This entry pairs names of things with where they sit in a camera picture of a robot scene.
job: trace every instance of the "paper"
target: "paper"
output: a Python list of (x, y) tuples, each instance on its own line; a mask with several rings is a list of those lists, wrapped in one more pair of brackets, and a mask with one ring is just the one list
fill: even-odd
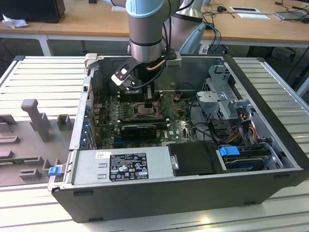
[(258, 18), (258, 19), (270, 19), (265, 14), (245, 14), (245, 13), (237, 13), (242, 18)]
[(6, 17), (4, 14), (2, 14), (2, 16), (3, 16), (2, 23), (9, 28), (15, 29), (15, 27), (19, 28), (29, 26), (29, 24), (27, 24), (27, 22), (24, 19), (12, 19)]
[(113, 6), (112, 11), (126, 11), (125, 7)]

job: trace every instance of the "motherboard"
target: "motherboard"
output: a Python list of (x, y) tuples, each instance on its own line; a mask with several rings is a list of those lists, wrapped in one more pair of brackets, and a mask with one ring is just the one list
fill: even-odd
[(126, 94), (94, 105), (99, 149), (166, 146), (197, 142), (188, 121), (189, 97), (165, 92), (151, 107)]

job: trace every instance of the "blue tab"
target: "blue tab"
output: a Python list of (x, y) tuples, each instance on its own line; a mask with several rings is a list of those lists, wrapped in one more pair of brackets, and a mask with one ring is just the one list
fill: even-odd
[(239, 156), (240, 153), (236, 146), (223, 146), (219, 149), (221, 156)]
[(49, 168), (48, 175), (49, 176), (61, 175), (61, 167), (51, 167), (51, 168)]

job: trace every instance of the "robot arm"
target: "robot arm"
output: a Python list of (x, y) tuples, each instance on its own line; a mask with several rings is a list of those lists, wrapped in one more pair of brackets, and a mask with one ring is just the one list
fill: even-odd
[[(171, 44), (182, 53), (195, 51), (205, 29), (200, 13), (202, 0), (106, 1), (116, 6), (125, 6), (128, 13), (132, 58), (127, 59), (112, 76), (118, 86), (123, 85), (127, 90), (146, 87), (162, 73), (168, 59), (168, 54), (162, 57), (162, 25), (166, 22), (169, 31), (170, 16), (174, 15), (171, 19), (171, 35), (174, 35), (171, 36)], [(131, 75), (133, 71), (142, 85), (136, 86)]]

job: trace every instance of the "gray plastic block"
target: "gray plastic block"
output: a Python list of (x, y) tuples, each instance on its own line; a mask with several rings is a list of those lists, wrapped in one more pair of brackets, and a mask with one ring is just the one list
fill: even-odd
[(19, 177), (23, 180), (40, 179), (41, 173), (37, 169), (23, 169), (20, 170)]
[(49, 132), (48, 126), (43, 122), (42, 117), (38, 111), (38, 101), (36, 99), (24, 99), (21, 109), (28, 113), (33, 126), (37, 129), (43, 142), (48, 142)]
[(13, 151), (0, 151), (0, 159), (10, 159), (13, 155)]
[(8, 125), (17, 124), (12, 115), (0, 115), (0, 122), (6, 122)]
[(0, 136), (0, 145), (17, 143), (19, 143), (19, 138), (17, 136)]
[(1, 122), (0, 123), (0, 133), (12, 133), (9, 125), (6, 122)]
[(41, 156), (34, 158), (34, 159), (29, 159), (29, 160), (25, 160), (24, 163), (27, 166), (36, 166), (36, 165), (43, 165), (44, 164), (44, 160)]
[(50, 168), (51, 166), (52, 166), (52, 165), (50, 164), (50, 162), (48, 161), (48, 159), (46, 159), (46, 160), (44, 161), (42, 170), (48, 174), (49, 168)]
[(72, 130), (72, 123), (69, 115), (59, 115), (57, 118), (57, 124), (60, 131)]
[[(41, 115), (41, 119), (43, 120), (43, 123), (45, 124), (46, 128), (49, 129), (50, 128), (50, 122), (47, 118), (46, 113), (40, 113)], [(33, 124), (33, 122), (30, 122), (30, 125), (32, 126), (32, 129), (34, 131), (38, 131), (37, 128), (35, 127), (35, 125)]]

